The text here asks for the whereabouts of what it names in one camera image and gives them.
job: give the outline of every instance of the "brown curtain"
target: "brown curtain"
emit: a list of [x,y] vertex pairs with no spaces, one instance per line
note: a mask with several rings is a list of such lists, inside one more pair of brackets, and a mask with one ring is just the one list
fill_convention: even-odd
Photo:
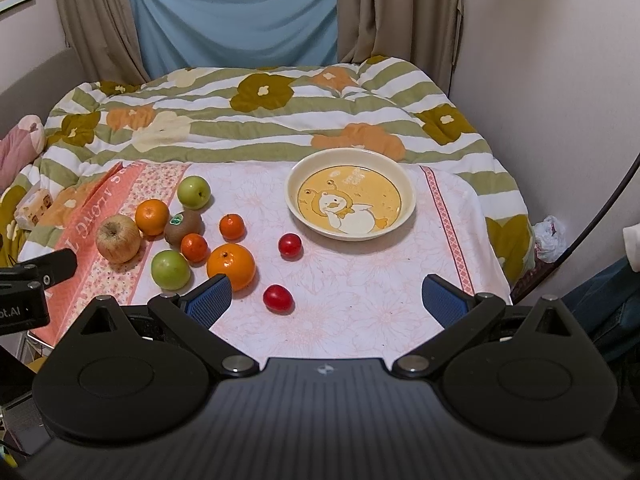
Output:
[[142,84],[142,65],[129,0],[57,0],[67,43],[92,81]]
[[453,66],[459,0],[338,0],[338,58],[399,57],[445,92]]

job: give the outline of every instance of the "green apple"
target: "green apple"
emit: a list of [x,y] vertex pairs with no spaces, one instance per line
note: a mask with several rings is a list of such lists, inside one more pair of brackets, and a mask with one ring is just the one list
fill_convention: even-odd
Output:
[[162,251],[151,261],[151,277],[164,290],[178,290],[191,279],[191,267],[180,253]]
[[211,198],[211,188],[201,176],[188,176],[178,186],[178,200],[187,209],[201,209]]

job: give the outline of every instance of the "floral bedding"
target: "floral bedding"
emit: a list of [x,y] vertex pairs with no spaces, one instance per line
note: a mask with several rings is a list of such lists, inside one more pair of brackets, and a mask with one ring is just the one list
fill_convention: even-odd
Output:
[[[52,250],[90,183],[120,162],[297,161],[345,146],[467,181],[509,282],[533,264],[532,231],[514,179],[446,95],[404,60],[184,69],[141,87],[85,83],[59,102],[45,130],[45,153],[0,201],[0,232],[8,241],[0,266],[19,252],[25,259]],[[48,189],[54,206],[29,234],[13,216],[33,186]]]

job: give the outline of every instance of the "duck illustration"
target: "duck illustration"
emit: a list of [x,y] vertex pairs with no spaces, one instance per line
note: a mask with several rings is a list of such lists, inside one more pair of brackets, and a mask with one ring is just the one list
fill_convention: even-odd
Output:
[[305,194],[313,195],[311,209],[317,215],[329,219],[334,229],[348,235],[364,235],[375,227],[384,229],[388,219],[377,219],[372,211],[372,205],[354,204],[353,199],[343,191],[337,189],[333,180],[327,181],[332,189],[320,192],[315,189],[305,189]]

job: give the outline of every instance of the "blue gripper pad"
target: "blue gripper pad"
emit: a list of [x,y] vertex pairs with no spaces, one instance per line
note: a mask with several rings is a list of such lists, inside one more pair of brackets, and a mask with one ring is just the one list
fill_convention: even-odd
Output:
[[422,282],[422,304],[443,328],[448,328],[474,307],[474,298],[430,274]]
[[209,329],[231,306],[231,282],[217,274],[180,298],[180,308],[187,316]]

